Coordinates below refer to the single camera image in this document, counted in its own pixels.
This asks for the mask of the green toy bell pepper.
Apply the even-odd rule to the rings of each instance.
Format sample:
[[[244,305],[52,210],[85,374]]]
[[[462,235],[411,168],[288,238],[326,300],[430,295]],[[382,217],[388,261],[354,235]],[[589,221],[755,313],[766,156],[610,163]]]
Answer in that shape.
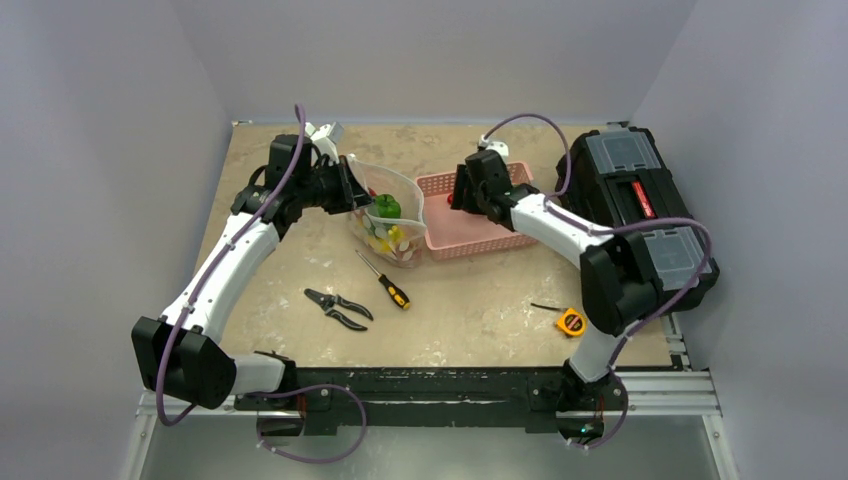
[[[379,194],[374,197],[374,216],[379,218],[399,219],[402,217],[402,206],[391,194]]]

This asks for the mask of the clear zip top bag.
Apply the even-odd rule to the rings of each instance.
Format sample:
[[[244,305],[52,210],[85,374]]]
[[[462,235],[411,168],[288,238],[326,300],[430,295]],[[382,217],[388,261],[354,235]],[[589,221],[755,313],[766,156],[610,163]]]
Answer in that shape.
[[[385,166],[348,156],[355,179],[373,203],[347,215],[347,226],[367,250],[401,268],[422,260],[427,227],[423,192],[410,178]]]

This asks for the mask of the pink plastic basket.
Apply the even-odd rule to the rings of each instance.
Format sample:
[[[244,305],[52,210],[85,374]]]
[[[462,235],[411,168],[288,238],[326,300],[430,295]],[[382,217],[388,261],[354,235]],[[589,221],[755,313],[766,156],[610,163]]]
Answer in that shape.
[[[446,198],[452,193],[454,172],[419,176],[423,194],[424,242],[436,261],[523,248],[536,241],[490,222],[483,215],[452,210]]]

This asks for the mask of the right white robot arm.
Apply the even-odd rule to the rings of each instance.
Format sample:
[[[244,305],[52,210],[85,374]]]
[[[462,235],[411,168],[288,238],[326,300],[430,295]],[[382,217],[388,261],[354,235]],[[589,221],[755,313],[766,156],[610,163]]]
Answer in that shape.
[[[479,150],[457,167],[454,204],[494,224],[537,240],[580,273],[586,332],[565,363],[564,399],[584,407],[601,391],[615,351],[636,321],[652,313],[663,284],[638,232],[608,233],[552,203],[529,183],[514,183],[502,156]]]

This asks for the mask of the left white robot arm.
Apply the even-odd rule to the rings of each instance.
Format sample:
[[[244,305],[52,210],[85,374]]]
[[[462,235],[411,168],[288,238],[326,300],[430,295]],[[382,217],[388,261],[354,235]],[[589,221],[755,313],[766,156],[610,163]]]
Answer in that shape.
[[[336,140],[315,132],[280,134],[269,158],[236,195],[219,240],[176,300],[156,318],[141,317],[131,339],[144,386],[207,409],[230,395],[259,393],[272,408],[297,399],[291,362],[273,353],[232,357],[225,326],[246,286],[307,208],[333,215],[369,205]]]

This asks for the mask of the black yellow screwdriver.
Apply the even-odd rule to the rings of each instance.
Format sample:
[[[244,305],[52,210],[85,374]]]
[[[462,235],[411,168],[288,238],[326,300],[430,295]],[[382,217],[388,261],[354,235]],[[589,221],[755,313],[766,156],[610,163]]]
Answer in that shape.
[[[382,285],[391,301],[401,310],[408,310],[411,307],[411,301],[408,295],[392,282],[384,273],[379,271],[372,262],[359,250],[355,251],[356,255],[368,266],[368,268],[377,277],[378,282]]]

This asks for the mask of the black pliers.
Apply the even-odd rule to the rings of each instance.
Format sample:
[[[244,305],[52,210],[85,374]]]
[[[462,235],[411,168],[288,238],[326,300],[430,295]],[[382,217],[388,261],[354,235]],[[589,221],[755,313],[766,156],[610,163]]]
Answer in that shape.
[[[374,320],[373,314],[366,307],[356,302],[349,301],[340,295],[326,294],[310,288],[306,288],[304,290],[304,295],[317,304],[325,316],[335,319],[349,330],[364,332],[367,331],[368,328],[354,322],[349,316],[341,312],[340,309],[352,311],[370,321]]]

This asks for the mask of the black tool box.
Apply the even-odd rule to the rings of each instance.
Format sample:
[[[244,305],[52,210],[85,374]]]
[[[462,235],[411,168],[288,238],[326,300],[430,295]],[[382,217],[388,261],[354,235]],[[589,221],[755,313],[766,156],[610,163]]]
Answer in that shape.
[[[591,130],[575,139],[570,155],[569,186],[559,202],[574,214],[605,228],[691,216],[649,129]],[[666,302],[695,273],[705,236],[681,225],[646,231],[643,238]]]

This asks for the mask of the yellow tape measure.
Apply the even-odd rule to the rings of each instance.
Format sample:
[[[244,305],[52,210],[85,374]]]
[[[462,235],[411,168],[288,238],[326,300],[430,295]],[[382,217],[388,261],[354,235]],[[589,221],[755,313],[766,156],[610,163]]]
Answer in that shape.
[[[580,312],[578,312],[572,307],[566,308],[559,306],[550,306],[535,302],[531,302],[530,305],[537,309],[558,313],[559,317],[555,323],[555,326],[558,330],[560,330],[569,338],[580,337],[587,330],[588,321]]]

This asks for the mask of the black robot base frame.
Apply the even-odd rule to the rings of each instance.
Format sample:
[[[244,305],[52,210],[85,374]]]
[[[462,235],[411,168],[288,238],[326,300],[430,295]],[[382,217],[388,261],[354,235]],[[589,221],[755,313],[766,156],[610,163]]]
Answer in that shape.
[[[272,435],[333,435],[341,426],[520,428],[593,441],[627,410],[620,379],[589,385],[563,366],[298,367],[285,398],[240,394],[238,411],[287,420]]]

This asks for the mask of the aluminium rail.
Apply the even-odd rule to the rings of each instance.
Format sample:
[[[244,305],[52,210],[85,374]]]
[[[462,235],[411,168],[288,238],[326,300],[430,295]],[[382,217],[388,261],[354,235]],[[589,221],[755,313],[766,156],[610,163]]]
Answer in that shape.
[[[689,370],[683,336],[672,317],[660,320],[671,349],[670,368],[618,367],[615,378],[590,394],[609,411],[629,410],[708,415],[718,400],[709,374]],[[360,399],[373,408],[424,409],[469,406],[490,417],[494,407],[527,412],[553,412],[562,389],[559,367],[425,368],[299,368],[307,409],[329,410],[333,399]]]

